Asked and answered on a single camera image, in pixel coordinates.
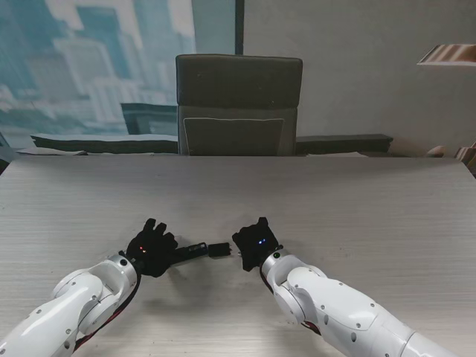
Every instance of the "black office chair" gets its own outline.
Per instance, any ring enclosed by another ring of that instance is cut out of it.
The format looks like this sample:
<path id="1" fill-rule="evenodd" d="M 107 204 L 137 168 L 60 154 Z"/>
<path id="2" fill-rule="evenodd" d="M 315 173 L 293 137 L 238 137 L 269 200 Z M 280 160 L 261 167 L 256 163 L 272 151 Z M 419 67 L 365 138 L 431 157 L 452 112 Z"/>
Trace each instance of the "black office chair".
<path id="1" fill-rule="evenodd" d="M 294 154 L 300 59 L 193 54 L 176 67 L 181 154 Z"/>

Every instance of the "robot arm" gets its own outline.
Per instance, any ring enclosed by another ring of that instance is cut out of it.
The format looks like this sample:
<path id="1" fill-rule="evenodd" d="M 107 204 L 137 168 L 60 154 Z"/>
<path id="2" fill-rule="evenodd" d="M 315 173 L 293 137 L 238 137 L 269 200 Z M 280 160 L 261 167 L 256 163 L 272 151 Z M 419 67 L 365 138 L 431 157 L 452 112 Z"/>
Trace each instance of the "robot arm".
<path id="1" fill-rule="evenodd" d="M 177 260 L 166 225 L 147 220 L 126 254 L 75 271 L 54 288 L 52 300 L 27 316 L 3 341 L 1 357 L 69 357 L 119 315 L 134 298 L 141 275 L 161 276 Z"/>
<path id="2" fill-rule="evenodd" d="M 289 254 L 266 218 L 234 234 L 243 268 L 261 277 L 289 319 L 348 357 L 456 357 L 399 321 L 365 294 Z"/>
<path id="3" fill-rule="evenodd" d="M 51 301 L 33 310 L 1 343 L 2 357 L 67 357 L 125 308 L 140 276 L 115 255 L 63 278 Z M 77 341 L 82 333 L 85 337 Z"/>

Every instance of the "city skyline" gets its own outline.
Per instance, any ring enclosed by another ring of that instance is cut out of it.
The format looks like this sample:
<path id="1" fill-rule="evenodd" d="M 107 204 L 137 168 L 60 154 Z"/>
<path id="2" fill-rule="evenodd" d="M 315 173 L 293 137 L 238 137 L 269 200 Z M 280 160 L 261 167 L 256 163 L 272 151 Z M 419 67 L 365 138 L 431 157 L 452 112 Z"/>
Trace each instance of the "city skyline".
<path id="1" fill-rule="evenodd" d="M 126 134 L 121 103 L 176 105 L 193 26 L 190 0 L 0 0 L 0 132 Z"/>

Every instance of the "wooden table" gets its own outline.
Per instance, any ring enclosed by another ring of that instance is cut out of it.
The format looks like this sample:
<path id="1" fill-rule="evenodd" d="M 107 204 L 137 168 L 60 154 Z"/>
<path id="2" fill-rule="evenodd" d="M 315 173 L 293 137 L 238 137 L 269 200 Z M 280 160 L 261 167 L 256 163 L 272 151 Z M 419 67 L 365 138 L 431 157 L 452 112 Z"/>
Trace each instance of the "wooden table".
<path id="1" fill-rule="evenodd" d="M 0 176 L 0 335 L 64 275 L 125 248 L 150 216 L 183 244 L 231 242 L 267 216 L 301 259 L 473 356 L 475 188 L 445 159 L 21 158 Z M 340 353 L 288 323 L 235 255 L 145 277 L 126 311 L 75 354 L 187 355 Z"/>

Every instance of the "wall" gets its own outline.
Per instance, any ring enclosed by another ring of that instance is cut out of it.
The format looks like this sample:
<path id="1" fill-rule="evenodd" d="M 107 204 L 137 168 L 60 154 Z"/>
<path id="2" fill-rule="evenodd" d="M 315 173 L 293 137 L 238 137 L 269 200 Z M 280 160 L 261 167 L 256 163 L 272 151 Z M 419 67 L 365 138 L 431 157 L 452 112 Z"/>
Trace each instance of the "wall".
<path id="1" fill-rule="evenodd" d="M 304 61 L 297 135 L 382 133 L 391 150 L 476 141 L 476 68 L 418 66 L 441 43 L 476 43 L 472 0 L 245 3 L 244 53 Z"/>

